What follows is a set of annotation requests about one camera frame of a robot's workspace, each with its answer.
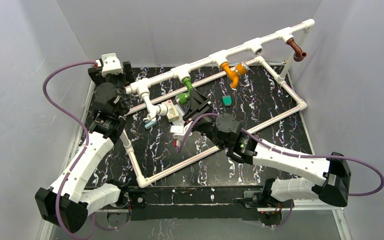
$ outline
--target green object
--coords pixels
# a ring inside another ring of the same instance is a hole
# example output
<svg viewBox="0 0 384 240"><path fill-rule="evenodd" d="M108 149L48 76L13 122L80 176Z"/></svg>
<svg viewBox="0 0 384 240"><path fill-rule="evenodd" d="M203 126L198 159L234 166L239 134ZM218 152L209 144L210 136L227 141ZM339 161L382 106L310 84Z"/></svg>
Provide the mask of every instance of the green object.
<svg viewBox="0 0 384 240"><path fill-rule="evenodd" d="M227 95L227 96L223 96L223 97L221 98L221 100L223 101L223 105L224 105L224 106L230 106L230 105L232 105L232 98L231 98L231 96L229 96L229 95Z"/></svg>
<svg viewBox="0 0 384 240"><path fill-rule="evenodd" d="M177 95L177 98L179 99L180 105L185 105L189 102L189 97L191 96L191 89L193 89L194 87L192 86L191 78L189 77L183 78L182 82L186 86L187 92L180 93L179 95Z"/></svg>
<svg viewBox="0 0 384 240"><path fill-rule="evenodd" d="M177 95L177 98L179 99L179 103L180 105L185 105L188 103L188 96L185 94L185 93L180 93L179 95Z"/></svg>

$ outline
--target pvc pipe elbow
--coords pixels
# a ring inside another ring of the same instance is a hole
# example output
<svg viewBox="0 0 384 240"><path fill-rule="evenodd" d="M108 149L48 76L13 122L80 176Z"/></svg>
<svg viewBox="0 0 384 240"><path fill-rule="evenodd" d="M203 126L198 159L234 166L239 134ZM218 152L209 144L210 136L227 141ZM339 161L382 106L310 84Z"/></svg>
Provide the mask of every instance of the pvc pipe elbow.
<svg viewBox="0 0 384 240"><path fill-rule="evenodd" d="M303 21L302 23L305 24L304 33L308 33L310 28L314 26L315 21L314 19L308 19Z"/></svg>
<svg viewBox="0 0 384 240"><path fill-rule="evenodd" d="M295 53L293 54L293 60L295 62L301 62L302 60L304 60L305 57L307 57L307 53L303 51L297 43L295 43L293 37L288 39L286 41L286 44L289 45L295 51Z"/></svg>
<svg viewBox="0 0 384 240"><path fill-rule="evenodd" d="M148 187L150 184L148 184L148 182L145 180L145 177L144 176L138 176L136 178L136 182L137 182L137 185L139 186L139 188L143 189L143 188L146 188Z"/></svg>
<svg viewBox="0 0 384 240"><path fill-rule="evenodd" d="M300 99L299 102L297 102L297 105L300 111L306 109L308 106L307 103L304 101L304 99Z"/></svg>

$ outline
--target white enclosure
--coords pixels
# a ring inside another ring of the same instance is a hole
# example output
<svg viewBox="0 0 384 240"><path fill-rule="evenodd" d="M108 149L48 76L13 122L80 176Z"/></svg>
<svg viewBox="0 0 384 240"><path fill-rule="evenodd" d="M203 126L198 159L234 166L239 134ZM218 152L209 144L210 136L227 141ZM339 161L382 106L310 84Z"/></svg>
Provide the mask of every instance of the white enclosure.
<svg viewBox="0 0 384 240"><path fill-rule="evenodd" d="M302 46L308 57L291 76L308 104L315 151L355 156L384 173L384 1L0 0L0 239L37 237L42 220L34 195L69 159L78 126L43 97L50 72L106 53L134 67L179 66L307 19L316 22ZM267 62L291 53L280 40L263 47ZM74 68L48 91L79 116L90 82L84 67ZM351 192L379 184L369 169L350 167ZM384 239L384 189L350 197L345 217L352 239ZM286 238L296 227L272 237Z"/></svg>

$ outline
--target black marbled surface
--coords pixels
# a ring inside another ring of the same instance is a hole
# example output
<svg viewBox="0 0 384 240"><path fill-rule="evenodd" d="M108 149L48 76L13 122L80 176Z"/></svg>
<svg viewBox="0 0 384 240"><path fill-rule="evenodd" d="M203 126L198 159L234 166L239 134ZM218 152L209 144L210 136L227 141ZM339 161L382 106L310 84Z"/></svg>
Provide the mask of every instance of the black marbled surface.
<svg viewBox="0 0 384 240"><path fill-rule="evenodd" d="M273 68L280 73L283 66L275 65ZM169 67L143 67L133 70L136 79L139 80L153 77L169 69ZM217 67L202 67L192 71L190 76L194 82L219 71ZM150 97L153 99L181 87L183 85L178 79L170 79L152 86ZM238 121L244 123L246 129L296 106L294 100L261 66L252 66L247 75L240 79L240 86L237 89L230 87L230 79L225 76L200 86L197 90L213 102L215 113L233 114ZM232 97L231 106L223 106L222 96L224 95ZM131 106L141 103L142 101L137 96L131 100ZM178 154L174 147L172 134L169 133L171 124L167 118L158 116L157 125L151 129L145 129L143 118L146 117L146 114L144 109L128 116L125 127L145 177L159 173L214 146L211 141L194 132L187 140L182 153ZM89 111L86 124L89 125L91 121ZM259 131L257 136L288 149L311 153L310 144L298 113ZM226 157L225 150L221 150L153 183L152 186L252 186L263 185L268 178L289 179L291 177L294 176L278 169L236 163ZM137 186L135 172L120 142L103 158L87 186L99 187L110 179L125 182L129 186Z"/></svg>

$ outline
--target small green block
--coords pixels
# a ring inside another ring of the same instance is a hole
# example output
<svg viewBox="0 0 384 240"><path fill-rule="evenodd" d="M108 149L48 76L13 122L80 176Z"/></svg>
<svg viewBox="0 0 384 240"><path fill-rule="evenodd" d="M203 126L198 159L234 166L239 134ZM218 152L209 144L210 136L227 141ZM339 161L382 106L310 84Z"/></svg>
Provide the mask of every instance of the small green block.
<svg viewBox="0 0 384 240"><path fill-rule="evenodd" d="M230 106L232 105L232 98L231 96L227 95L227 96L223 96L222 98L222 101L223 101L223 105L224 106Z"/></svg>

